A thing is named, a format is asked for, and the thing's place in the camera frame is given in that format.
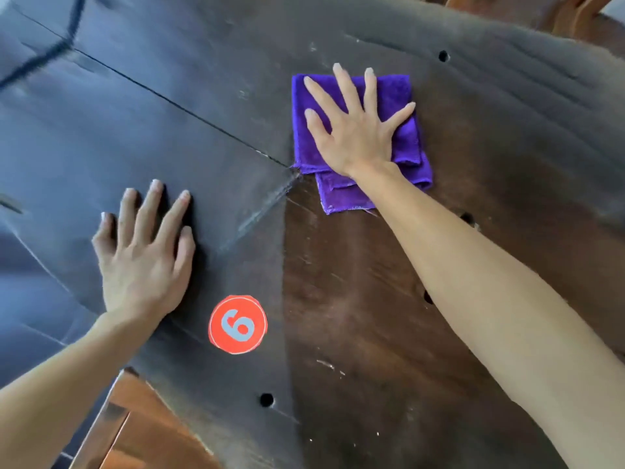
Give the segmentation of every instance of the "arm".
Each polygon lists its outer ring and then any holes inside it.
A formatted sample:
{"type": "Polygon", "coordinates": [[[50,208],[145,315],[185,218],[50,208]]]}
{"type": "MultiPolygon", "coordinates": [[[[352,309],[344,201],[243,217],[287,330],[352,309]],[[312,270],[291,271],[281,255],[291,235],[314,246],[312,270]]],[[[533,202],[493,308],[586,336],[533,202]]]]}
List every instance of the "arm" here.
{"type": "Polygon", "coordinates": [[[307,112],[326,162],[351,176],[376,204],[451,328],[542,427],[567,465],[621,467],[625,366],[551,286],[390,163],[391,136],[414,105],[381,123],[372,70],[365,73],[364,109],[347,72],[338,64],[334,72],[349,114],[306,81],[331,117],[329,135],[307,112]]]}
{"type": "Polygon", "coordinates": [[[185,191],[152,232],[162,183],[154,181],[137,213],[136,191],[124,194],[117,244],[113,217],[103,214],[93,244],[107,312],[87,334],[0,390],[0,460],[11,469],[48,469],[86,417],[98,394],[178,306],[191,276],[195,244],[183,228],[185,191]]]}

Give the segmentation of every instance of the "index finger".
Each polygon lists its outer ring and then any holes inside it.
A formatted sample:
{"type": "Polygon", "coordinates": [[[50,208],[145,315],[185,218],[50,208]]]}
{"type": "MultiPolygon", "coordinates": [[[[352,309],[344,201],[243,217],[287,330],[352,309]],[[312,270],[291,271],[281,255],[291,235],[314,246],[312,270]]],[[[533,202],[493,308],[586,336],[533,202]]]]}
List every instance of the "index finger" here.
{"type": "Polygon", "coordinates": [[[308,76],[304,78],[304,85],[308,89],[308,92],[312,95],[312,98],[319,104],[319,107],[324,111],[327,117],[330,119],[330,123],[335,125],[340,118],[345,115],[339,106],[336,104],[330,94],[325,92],[323,88],[318,85],[313,79],[308,76]]]}
{"type": "Polygon", "coordinates": [[[189,191],[183,191],[176,199],[176,202],[171,206],[171,209],[165,214],[165,217],[163,217],[160,228],[158,229],[158,234],[154,239],[155,243],[158,242],[167,248],[171,248],[173,251],[178,230],[180,230],[184,213],[187,211],[190,202],[191,193],[189,191]]]}

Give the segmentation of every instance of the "cleaning cloth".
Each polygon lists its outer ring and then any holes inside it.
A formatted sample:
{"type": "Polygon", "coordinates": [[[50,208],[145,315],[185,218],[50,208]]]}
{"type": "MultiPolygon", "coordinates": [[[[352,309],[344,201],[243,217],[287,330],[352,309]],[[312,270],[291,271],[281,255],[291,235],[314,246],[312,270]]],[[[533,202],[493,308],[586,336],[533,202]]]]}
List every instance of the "cleaning cloth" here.
{"type": "MultiPolygon", "coordinates": [[[[293,130],[295,139],[295,164],[303,174],[315,173],[326,214],[352,209],[372,209],[374,205],[354,181],[332,172],[321,157],[314,139],[306,126],[306,109],[315,110],[324,127],[331,131],[330,121],[304,85],[305,74],[293,77],[293,130]]],[[[334,76],[310,75],[330,94],[337,105],[347,111],[345,101],[334,76]]],[[[352,78],[362,102],[364,78],[352,78]]],[[[410,102],[410,78],[408,76],[382,76],[378,78],[378,115],[386,121],[410,102]]],[[[392,139],[391,160],[399,164],[403,175],[421,189],[432,184],[432,170],[419,142],[416,119],[410,117],[397,128],[392,139]]]]}

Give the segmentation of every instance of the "person's left hand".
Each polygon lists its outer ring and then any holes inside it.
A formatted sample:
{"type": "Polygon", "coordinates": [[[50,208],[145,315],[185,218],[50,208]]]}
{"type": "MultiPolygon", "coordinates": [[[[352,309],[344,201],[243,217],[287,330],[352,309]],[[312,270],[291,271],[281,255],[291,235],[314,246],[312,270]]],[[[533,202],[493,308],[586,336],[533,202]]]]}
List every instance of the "person's left hand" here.
{"type": "Polygon", "coordinates": [[[122,321],[146,321],[154,327],[183,299],[195,252],[191,228],[186,226],[174,256],[176,237],[191,201],[189,191],[178,196],[152,240],[162,190],[161,181],[152,181],[137,212],[137,191],[126,189],[119,210],[117,244],[111,236],[113,216],[105,212],[92,240],[102,273],[107,313],[115,313],[122,321]]]}

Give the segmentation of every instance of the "red circular sticker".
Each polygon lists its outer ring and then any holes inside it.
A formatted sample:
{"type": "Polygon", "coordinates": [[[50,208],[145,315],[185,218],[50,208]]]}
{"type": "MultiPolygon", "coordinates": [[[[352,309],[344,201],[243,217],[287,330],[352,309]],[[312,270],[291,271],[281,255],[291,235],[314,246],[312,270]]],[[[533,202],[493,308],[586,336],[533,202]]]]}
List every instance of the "red circular sticker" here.
{"type": "Polygon", "coordinates": [[[267,315],[251,296],[228,296],[221,301],[208,322],[208,339],[230,354],[256,349],[267,333],[267,315]]]}

